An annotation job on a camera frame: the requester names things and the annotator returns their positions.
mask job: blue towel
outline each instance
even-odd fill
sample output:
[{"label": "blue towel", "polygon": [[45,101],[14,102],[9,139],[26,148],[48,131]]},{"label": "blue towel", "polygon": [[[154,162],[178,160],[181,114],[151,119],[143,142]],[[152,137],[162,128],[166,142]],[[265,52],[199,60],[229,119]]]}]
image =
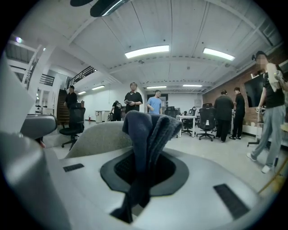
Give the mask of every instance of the blue towel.
[{"label": "blue towel", "polygon": [[127,133],[133,143],[137,177],[131,184],[120,208],[111,215],[132,222],[131,209],[140,204],[145,207],[150,200],[149,190],[155,177],[155,166],[166,143],[174,137],[182,123],[172,117],[159,114],[145,114],[130,111],[126,114],[123,132]]},{"label": "blue towel", "polygon": [[126,114],[122,130],[132,140],[137,173],[148,173],[151,165],[156,165],[164,146],[181,127],[179,120],[166,115],[137,111]]}]

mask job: brick wall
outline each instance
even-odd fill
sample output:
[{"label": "brick wall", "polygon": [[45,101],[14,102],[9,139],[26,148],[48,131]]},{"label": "brick wall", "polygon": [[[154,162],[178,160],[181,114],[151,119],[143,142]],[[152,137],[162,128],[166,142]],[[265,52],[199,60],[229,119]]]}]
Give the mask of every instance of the brick wall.
[{"label": "brick wall", "polygon": [[[268,59],[270,62],[274,64],[280,64],[288,59],[288,55],[286,50],[283,46],[276,49],[273,53],[271,53],[268,56]],[[253,65],[237,77],[233,78],[232,80],[224,83],[223,85],[205,93],[203,95],[203,103],[212,103],[214,104],[215,99],[221,95],[221,90],[225,89],[227,90],[228,96],[235,101],[235,94],[234,94],[234,88],[240,87],[241,94],[244,96],[245,99],[245,117],[243,124],[250,125],[251,122],[256,123],[257,122],[257,114],[255,112],[255,108],[249,108],[248,107],[248,100],[246,95],[246,90],[244,83],[251,80],[251,74],[255,74],[259,71],[259,67],[257,65]]]}]

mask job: ceiling light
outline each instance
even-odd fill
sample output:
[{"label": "ceiling light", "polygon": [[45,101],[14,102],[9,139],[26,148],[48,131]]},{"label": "ceiling light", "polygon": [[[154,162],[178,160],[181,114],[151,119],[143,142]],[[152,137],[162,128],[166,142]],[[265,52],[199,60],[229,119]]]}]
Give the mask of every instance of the ceiling light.
[{"label": "ceiling light", "polygon": [[19,38],[19,37],[16,37],[16,41],[17,41],[18,43],[22,43],[22,39]]},{"label": "ceiling light", "polygon": [[93,88],[92,90],[96,90],[96,89],[104,88],[104,87],[105,87],[105,85],[101,85],[101,86],[98,86],[98,87]]},{"label": "ceiling light", "polygon": [[184,84],[184,87],[202,87],[202,85],[199,84]]},{"label": "ceiling light", "polygon": [[148,86],[146,88],[166,88],[167,86]]},{"label": "ceiling light", "polygon": [[228,59],[230,61],[233,61],[235,59],[235,57],[233,57],[233,56],[231,56],[229,54],[222,53],[222,52],[219,52],[219,51],[216,51],[216,50],[213,50],[213,49],[205,48],[203,53],[211,54],[211,55],[218,56],[218,57],[221,57],[221,58],[225,58],[225,59]]},{"label": "ceiling light", "polygon": [[160,46],[154,46],[144,49],[138,49],[129,53],[126,53],[127,58],[134,58],[137,56],[149,54],[149,53],[160,53],[160,52],[168,52],[169,51],[169,45],[160,45]]},{"label": "ceiling light", "polygon": [[120,2],[122,2],[122,0],[118,1],[117,3],[114,4],[114,6],[112,6],[105,14],[103,14],[102,16],[107,15],[115,6],[117,6]]}]

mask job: yellow cable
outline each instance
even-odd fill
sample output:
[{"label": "yellow cable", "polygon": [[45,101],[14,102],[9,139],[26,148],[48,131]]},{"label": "yellow cable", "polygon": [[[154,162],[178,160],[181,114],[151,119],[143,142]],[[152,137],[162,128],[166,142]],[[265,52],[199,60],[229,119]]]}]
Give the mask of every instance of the yellow cable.
[{"label": "yellow cable", "polygon": [[272,177],[272,179],[258,192],[258,194],[260,194],[261,192],[263,192],[272,182],[273,180],[279,175],[279,173],[281,172],[281,170],[284,168],[285,164],[288,162],[288,157],[285,159],[285,161],[283,162],[283,164],[281,165],[281,167],[279,168],[279,170],[275,173],[275,175]]}]

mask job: wall-mounted tv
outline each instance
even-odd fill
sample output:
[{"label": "wall-mounted tv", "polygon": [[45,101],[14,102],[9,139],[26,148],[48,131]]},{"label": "wall-mounted tv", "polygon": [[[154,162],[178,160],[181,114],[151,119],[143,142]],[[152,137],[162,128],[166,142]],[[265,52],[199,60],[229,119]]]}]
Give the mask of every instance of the wall-mounted tv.
[{"label": "wall-mounted tv", "polygon": [[263,81],[263,74],[260,74],[244,83],[249,107],[257,107],[259,105],[263,91]]}]

